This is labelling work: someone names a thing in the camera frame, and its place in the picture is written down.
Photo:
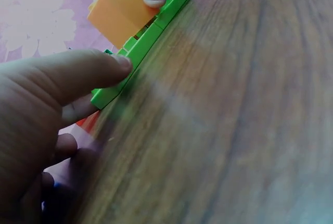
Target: orange lego brick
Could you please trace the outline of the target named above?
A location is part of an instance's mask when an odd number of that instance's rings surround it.
[[[118,49],[159,12],[143,0],[97,0],[89,10],[88,20]]]

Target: wood grain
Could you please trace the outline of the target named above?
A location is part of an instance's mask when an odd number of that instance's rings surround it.
[[[77,223],[333,223],[333,0],[192,0],[95,126]]]

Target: white flower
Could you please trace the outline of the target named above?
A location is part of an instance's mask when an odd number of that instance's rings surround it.
[[[71,9],[59,9],[63,0],[20,0],[2,19],[8,27],[1,33],[7,53],[22,47],[22,58],[66,50],[64,41],[75,37]]]

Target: wooden surface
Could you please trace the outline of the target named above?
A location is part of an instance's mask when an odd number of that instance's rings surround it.
[[[102,113],[71,218],[333,223],[332,41],[333,0],[190,2]]]

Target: toy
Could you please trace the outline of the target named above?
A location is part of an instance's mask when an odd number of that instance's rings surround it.
[[[160,11],[147,7],[143,0],[97,0],[90,5],[88,20],[119,49],[118,54],[129,57],[133,64],[132,73],[116,87],[94,89],[92,104],[103,109],[120,94],[160,34],[188,1],[166,0]]]

